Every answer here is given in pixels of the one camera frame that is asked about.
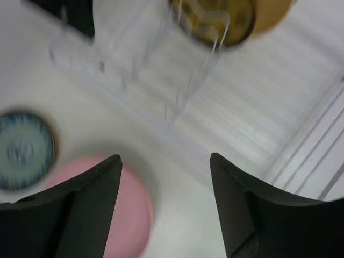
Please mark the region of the blue patterned ceramic plate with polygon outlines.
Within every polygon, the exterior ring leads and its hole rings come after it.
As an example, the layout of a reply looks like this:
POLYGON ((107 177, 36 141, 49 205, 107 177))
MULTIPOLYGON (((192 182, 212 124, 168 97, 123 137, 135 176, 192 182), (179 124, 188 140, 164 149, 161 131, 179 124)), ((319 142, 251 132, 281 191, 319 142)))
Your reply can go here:
POLYGON ((1 189, 17 191, 38 183, 58 152, 54 130, 41 116, 26 111, 1 115, 1 189))

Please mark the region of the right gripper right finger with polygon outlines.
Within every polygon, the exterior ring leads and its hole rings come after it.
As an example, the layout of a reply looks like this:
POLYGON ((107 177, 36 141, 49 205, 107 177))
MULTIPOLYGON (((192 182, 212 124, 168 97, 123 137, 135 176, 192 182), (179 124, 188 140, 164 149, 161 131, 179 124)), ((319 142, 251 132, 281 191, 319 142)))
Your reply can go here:
POLYGON ((227 257, 343 257, 343 200, 276 188, 218 153, 210 169, 227 257))

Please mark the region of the pink plastic plate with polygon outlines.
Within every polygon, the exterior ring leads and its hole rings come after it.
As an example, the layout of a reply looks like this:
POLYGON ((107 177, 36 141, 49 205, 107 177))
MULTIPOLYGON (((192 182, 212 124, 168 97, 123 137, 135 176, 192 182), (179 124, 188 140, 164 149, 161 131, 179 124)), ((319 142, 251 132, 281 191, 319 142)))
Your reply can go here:
MULTIPOLYGON (((73 159, 49 177, 45 189, 85 172, 107 157, 86 155, 73 159)), ((153 227, 154 205, 151 194, 140 177, 123 163, 103 257, 142 257, 153 227)))

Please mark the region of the yellow plastic plate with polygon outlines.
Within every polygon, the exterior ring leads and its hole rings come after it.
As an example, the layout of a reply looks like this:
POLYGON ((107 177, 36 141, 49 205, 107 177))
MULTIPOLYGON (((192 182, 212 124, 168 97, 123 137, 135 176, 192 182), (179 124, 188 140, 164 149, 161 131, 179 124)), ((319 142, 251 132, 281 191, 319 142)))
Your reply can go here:
POLYGON ((252 35, 260 35, 271 31, 290 12, 295 5, 294 0, 256 0, 256 21, 252 35))

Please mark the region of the brown yellow patterned plate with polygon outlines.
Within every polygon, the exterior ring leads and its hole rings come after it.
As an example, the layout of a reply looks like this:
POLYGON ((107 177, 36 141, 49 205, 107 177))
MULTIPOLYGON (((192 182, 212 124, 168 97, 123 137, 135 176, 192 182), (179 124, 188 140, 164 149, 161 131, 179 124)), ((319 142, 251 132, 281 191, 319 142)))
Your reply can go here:
POLYGON ((244 42, 256 22, 255 1, 168 1, 168 5, 186 33, 216 49, 244 42))

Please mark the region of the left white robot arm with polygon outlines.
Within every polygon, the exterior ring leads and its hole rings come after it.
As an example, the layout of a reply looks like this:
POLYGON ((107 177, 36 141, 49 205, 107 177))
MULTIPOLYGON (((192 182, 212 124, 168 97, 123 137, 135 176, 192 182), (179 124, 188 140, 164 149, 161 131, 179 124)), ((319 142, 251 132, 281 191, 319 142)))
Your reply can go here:
POLYGON ((61 20, 89 39, 95 36, 93 0, 29 0, 39 10, 61 20))

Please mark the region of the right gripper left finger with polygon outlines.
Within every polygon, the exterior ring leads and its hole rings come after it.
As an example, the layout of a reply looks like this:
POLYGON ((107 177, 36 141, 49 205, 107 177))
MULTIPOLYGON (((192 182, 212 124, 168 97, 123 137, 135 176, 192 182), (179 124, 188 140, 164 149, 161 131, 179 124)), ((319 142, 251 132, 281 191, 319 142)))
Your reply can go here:
POLYGON ((1 204, 1 257, 103 257, 122 162, 87 171, 15 203, 1 204))

